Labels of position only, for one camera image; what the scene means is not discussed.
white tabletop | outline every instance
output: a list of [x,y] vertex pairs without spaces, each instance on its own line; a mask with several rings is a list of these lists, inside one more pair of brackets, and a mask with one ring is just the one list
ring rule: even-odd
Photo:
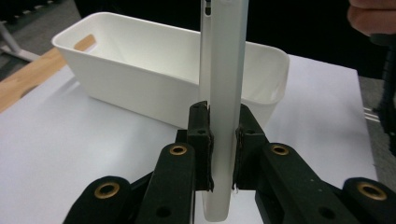
[[[66,66],[0,114],[0,223],[62,223],[93,180],[151,172],[176,131],[92,99]],[[290,56],[285,98],[264,131],[338,188],[350,177],[376,180],[355,70]],[[200,193],[195,215],[205,223]],[[253,191],[234,194],[225,221],[245,222],[262,223]]]

brass ring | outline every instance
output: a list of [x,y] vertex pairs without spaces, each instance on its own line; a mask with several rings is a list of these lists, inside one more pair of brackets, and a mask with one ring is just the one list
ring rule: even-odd
[[280,146],[280,145],[271,146],[271,151],[279,156],[286,156],[289,154],[289,150],[285,147]]
[[360,182],[358,190],[361,194],[373,200],[385,201],[388,198],[384,190],[367,182]]
[[181,156],[181,155],[183,155],[184,153],[187,152],[187,148],[186,148],[186,147],[183,147],[183,146],[179,146],[179,145],[177,145],[177,146],[172,146],[171,149],[169,149],[169,152],[170,152],[172,155]]
[[98,199],[107,199],[116,195],[119,190],[120,185],[116,182],[106,182],[97,187],[94,194]]

white plastic bin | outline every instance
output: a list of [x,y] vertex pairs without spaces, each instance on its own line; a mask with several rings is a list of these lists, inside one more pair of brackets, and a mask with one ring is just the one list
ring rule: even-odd
[[[87,36],[86,51],[75,45]],[[52,39],[84,90],[93,98],[180,128],[198,102],[200,33],[112,13],[96,13]],[[263,127],[282,99],[288,55],[246,45],[242,103]]]

finger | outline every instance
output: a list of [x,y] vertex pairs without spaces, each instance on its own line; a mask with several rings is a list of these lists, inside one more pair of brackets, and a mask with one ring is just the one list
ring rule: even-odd
[[347,19],[354,29],[365,35],[396,34],[396,10],[371,10],[350,7]]
[[349,3],[367,9],[396,9],[396,0],[349,0]]

wooden surface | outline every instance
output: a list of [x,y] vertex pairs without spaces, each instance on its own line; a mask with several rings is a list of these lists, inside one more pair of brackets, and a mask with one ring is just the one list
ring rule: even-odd
[[[75,45],[75,49],[85,50],[93,43],[95,43],[94,37],[88,35]],[[29,91],[43,83],[65,65],[66,61],[61,53],[54,48],[1,81],[0,113],[15,104]]]

